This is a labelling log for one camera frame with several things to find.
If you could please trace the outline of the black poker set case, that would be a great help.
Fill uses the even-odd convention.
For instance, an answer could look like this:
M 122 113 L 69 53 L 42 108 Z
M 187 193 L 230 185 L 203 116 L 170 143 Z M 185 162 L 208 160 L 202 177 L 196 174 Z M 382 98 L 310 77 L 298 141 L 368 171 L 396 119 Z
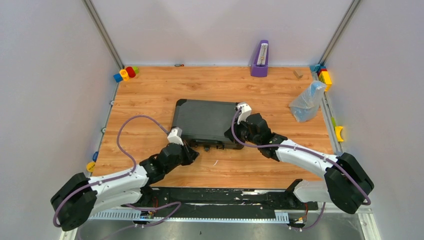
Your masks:
M 181 98 L 176 101 L 172 127 L 182 130 L 181 138 L 192 148 L 241 150 L 244 146 L 231 135 L 237 102 Z

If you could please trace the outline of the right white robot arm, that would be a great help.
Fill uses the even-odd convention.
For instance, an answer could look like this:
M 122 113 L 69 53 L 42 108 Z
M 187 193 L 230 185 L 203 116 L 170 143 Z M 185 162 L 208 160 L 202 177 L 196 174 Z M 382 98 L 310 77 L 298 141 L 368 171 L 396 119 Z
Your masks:
M 317 175 L 323 180 L 326 201 L 345 213 L 354 214 L 360 206 L 371 204 L 369 194 L 375 185 L 352 154 L 326 154 L 299 145 L 272 132 L 259 113 L 242 121 L 238 118 L 236 113 L 224 133 L 232 142 L 256 148 L 268 159 L 290 163 Z

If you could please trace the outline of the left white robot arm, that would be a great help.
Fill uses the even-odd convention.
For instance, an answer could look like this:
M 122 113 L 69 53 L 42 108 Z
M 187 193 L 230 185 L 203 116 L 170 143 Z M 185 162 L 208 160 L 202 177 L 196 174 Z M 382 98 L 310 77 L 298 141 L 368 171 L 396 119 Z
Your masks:
M 150 185 L 176 167 L 192 164 L 199 155 L 187 144 L 169 143 L 127 170 L 94 177 L 76 173 L 50 199 L 53 225 L 67 232 L 113 207 L 134 203 L 149 206 L 153 201 Z

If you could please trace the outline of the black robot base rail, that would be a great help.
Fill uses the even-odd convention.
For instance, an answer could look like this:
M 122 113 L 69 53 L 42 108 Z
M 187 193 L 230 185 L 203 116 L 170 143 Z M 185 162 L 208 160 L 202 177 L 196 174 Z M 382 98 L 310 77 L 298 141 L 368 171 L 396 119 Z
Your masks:
M 284 189 L 154 187 L 150 200 L 101 211 L 92 220 L 289 224 L 319 209 Z

